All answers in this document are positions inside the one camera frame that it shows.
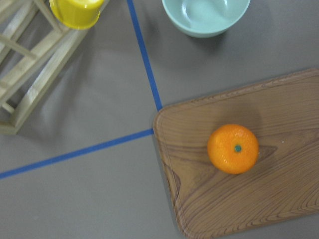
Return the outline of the wooden cup drying rack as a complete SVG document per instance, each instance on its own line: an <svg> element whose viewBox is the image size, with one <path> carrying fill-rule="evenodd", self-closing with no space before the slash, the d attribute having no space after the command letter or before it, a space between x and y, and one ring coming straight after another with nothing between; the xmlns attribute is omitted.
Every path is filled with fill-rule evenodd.
<svg viewBox="0 0 319 239"><path fill-rule="evenodd" d="M32 49L18 39L40 12L52 30ZM2 0L0 21L8 21L0 34L0 60L14 51L22 58L0 79L0 108L9 119L0 132L14 135L44 96L89 29L76 30L62 24L52 13L49 0Z"/></svg>

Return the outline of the light green bowl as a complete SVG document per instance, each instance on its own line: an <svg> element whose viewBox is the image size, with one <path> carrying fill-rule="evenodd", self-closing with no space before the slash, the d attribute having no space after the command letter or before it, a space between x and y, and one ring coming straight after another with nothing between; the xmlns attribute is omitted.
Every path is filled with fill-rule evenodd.
<svg viewBox="0 0 319 239"><path fill-rule="evenodd" d="M236 24L250 5L250 0L163 0L172 24L184 34L210 38Z"/></svg>

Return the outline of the yellow plastic cup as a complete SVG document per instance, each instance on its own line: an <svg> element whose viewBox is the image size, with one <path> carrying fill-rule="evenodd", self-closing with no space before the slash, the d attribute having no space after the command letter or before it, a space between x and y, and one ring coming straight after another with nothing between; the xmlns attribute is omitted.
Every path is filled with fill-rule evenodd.
<svg viewBox="0 0 319 239"><path fill-rule="evenodd" d="M54 16L65 26L84 30L96 24L104 0L50 0Z"/></svg>

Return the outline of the orange fruit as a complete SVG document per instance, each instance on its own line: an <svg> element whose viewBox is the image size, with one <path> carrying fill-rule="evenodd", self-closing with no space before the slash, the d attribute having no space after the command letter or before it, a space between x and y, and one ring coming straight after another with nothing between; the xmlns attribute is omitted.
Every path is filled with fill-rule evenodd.
<svg viewBox="0 0 319 239"><path fill-rule="evenodd" d="M256 164L259 142L248 128L238 124L226 124L209 137L207 153L217 169L228 174L242 174Z"/></svg>

